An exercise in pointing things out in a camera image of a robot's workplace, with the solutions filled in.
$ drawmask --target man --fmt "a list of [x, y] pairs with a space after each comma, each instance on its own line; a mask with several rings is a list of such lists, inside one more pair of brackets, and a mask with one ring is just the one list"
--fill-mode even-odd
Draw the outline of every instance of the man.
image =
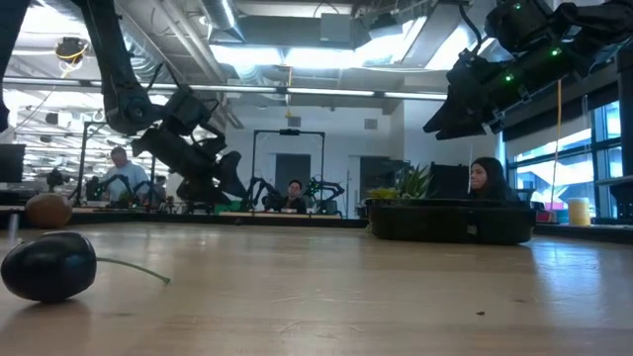
[[160, 203], [164, 202], [165, 199], [167, 199], [167, 191], [165, 190], [166, 182], [167, 177], [156, 176], [156, 184], [154, 184], [154, 192], [156, 193], [156, 195], [152, 197], [152, 201], [157, 206], [159, 206]]
[[[123, 147], [114, 147], [110, 152], [110, 157], [112, 158], [112, 162], [115, 166], [110, 168], [108, 173], [106, 173], [106, 175], [101, 179], [101, 182], [107, 181], [116, 174], [121, 174], [128, 177], [130, 189], [134, 189], [138, 183], [149, 180], [147, 178], [147, 173], [145, 173], [145, 170], [141, 166], [133, 164], [128, 160], [128, 154]], [[136, 192], [141, 200], [143, 200], [144, 195], [147, 193], [147, 189], [148, 187], [143, 185]], [[110, 202], [119, 202], [123, 193], [127, 192], [127, 188], [121, 179], [116, 179], [110, 183], [107, 191], [108, 196], [110, 197]]]
[[301, 197], [303, 188], [304, 186], [299, 180], [291, 180], [288, 184], [288, 197], [282, 201], [280, 210], [294, 210], [297, 214], [305, 214], [307, 211], [306, 202]]

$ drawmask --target wall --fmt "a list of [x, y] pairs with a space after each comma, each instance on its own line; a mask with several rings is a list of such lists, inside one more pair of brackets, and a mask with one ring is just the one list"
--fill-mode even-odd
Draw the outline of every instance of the wall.
[[437, 140], [422, 129], [442, 106], [442, 102], [405, 102], [405, 160], [420, 166], [438, 164], [468, 165], [472, 158], [495, 156], [497, 137], [493, 134]]
[[[241, 153], [237, 174], [244, 186], [248, 186], [252, 164], [253, 130], [286, 129], [285, 108], [258, 110], [253, 107], [235, 107], [235, 114], [244, 123], [245, 130], [227, 128], [226, 142], [229, 150]], [[325, 132], [323, 179], [340, 184], [347, 194], [336, 199], [344, 210], [353, 212], [354, 194], [358, 191], [360, 156], [390, 155], [390, 117], [380, 109], [293, 108], [293, 116], [302, 118], [301, 130]], [[378, 119], [377, 130], [365, 130], [365, 119]], [[320, 174], [321, 140], [318, 135], [279, 136], [276, 133], [260, 133], [257, 137], [255, 176], [263, 177], [274, 185], [277, 153], [309, 154], [312, 157], [311, 175]]]
[[389, 140], [392, 159], [405, 159], [405, 102], [401, 102], [392, 113]]

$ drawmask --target person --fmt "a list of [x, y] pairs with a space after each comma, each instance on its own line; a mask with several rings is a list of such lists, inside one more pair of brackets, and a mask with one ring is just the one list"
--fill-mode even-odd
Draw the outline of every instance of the person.
[[518, 202], [519, 198], [505, 182], [503, 166], [493, 157], [477, 158], [471, 165], [470, 199]]
[[301, 197], [304, 185], [298, 179], [293, 179], [288, 184], [288, 196], [281, 202], [278, 210], [294, 210], [297, 214], [305, 214], [308, 211], [306, 201]]
[[[101, 178], [101, 182], [107, 181], [116, 174], [121, 174], [128, 177], [130, 189], [134, 189], [135, 186], [138, 185], [140, 182], [145, 182], [149, 180], [147, 178], [147, 173], [145, 173], [145, 170], [141, 166], [134, 164], [128, 160], [128, 154], [123, 147], [114, 147], [110, 152], [110, 157], [112, 158], [112, 162], [115, 164], [115, 166], [110, 168], [108, 173], [106, 173], [106, 175]], [[148, 187], [146, 185], [143, 185], [136, 192], [141, 201], [143, 201], [147, 190]], [[110, 185], [108, 185], [107, 192], [110, 202], [119, 202], [122, 195], [124, 195], [124, 192], [127, 192], [127, 188], [120, 179], [116, 179], [111, 182]]]
[[152, 199], [152, 205], [155, 207], [160, 206], [160, 203], [163, 203], [165, 199], [167, 199], [167, 191], [165, 190], [165, 183], [167, 182], [167, 177], [165, 176], [156, 176], [156, 184], [154, 184], [154, 193]]

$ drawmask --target computer monitor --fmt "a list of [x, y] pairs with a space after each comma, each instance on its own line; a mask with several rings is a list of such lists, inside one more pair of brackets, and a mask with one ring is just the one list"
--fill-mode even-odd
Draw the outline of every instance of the computer monitor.
[[25, 144], [0, 144], [0, 183], [21, 183]]

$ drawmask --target door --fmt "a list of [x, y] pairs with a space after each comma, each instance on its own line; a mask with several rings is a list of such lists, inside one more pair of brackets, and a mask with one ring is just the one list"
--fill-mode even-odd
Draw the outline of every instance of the door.
[[376, 188], [392, 188], [396, 184], [396, 170], [388, 157], [360, 157], [360, 201], [367, 199]]
[[277, 154], [275, 164], [275, 189], [286, 196], [288, 183], [298, 179], [304, 190], [310, 183], [310, 155], [309, 154]]

